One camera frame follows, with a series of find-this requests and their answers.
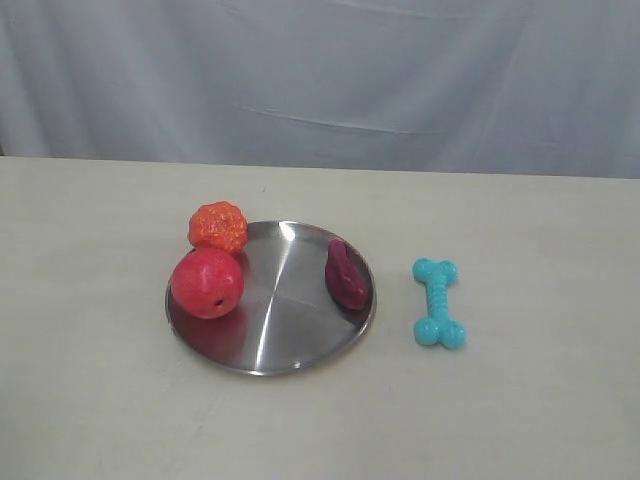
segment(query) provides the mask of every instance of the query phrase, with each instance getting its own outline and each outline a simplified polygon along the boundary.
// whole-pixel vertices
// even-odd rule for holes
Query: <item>rubber dog toy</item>
[[[462,347],[467,332],[461,323],[449,317],[447,287],[458,279],[458,269],[453,262],[434,262],[421,258],[413,264],[413,278],[423,283],[427,296],[427,316],[418,320],[413,335],[420,345],[441,343],[446,348]]]

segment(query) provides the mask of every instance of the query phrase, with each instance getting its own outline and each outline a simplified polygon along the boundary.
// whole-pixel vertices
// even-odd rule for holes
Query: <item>metal plate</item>
[[[252,375],[279,375],[321,364],[349,349],[371,323],[376,308],[373,276],[352,249],[356,266],[371,286],[362,311],[339,307],[324,280],[331,232],[297,222],[249,224],[239,260],[245,292],[227,316],[202,320],[182,310],[166,293],[175,334],[211,361]]]

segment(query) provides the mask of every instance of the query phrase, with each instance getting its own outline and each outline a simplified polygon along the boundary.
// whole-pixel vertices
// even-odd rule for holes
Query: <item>table surface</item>
[[[640,181],[0,159],[0,478],[640,478]],[[189,216],[316,224],[367,258],[369,334],[222,371],[167,324]],[[461,351],[414,343],[449,258]]]

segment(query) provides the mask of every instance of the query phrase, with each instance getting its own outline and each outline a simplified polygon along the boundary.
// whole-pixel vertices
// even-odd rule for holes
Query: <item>white curtain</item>
[[[640,1],[0,0],[0,143],[640,177]]]

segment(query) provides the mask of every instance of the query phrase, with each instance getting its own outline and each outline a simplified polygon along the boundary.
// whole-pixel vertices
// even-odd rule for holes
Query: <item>orange textured ball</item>
[[[247,219],[229,202],[202,205],[189,220],[189,243],[238,253],[248,240]]]

